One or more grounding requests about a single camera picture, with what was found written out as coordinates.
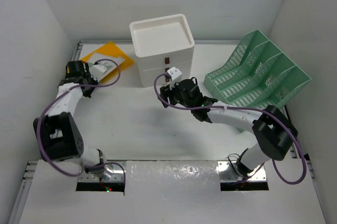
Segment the green basket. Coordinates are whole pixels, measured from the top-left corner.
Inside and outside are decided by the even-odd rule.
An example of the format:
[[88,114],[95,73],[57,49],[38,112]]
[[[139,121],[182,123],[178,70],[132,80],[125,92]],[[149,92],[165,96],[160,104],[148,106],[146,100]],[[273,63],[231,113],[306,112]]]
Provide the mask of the green basket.
[[282,108],[311,78],[256,30],[242,38],[228,61],[205,77],[218,100],[235,106]]

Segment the white box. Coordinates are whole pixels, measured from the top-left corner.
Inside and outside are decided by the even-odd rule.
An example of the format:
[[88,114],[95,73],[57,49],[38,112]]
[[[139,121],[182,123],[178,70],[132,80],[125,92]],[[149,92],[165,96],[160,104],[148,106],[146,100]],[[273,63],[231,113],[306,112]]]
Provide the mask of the white box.
[[[183,14],[132,22],[130,31],[144,87],[153,86],[155,77],[171,67],[190,77],[194,40]],[[159,79],[158,85],[164,83]]]

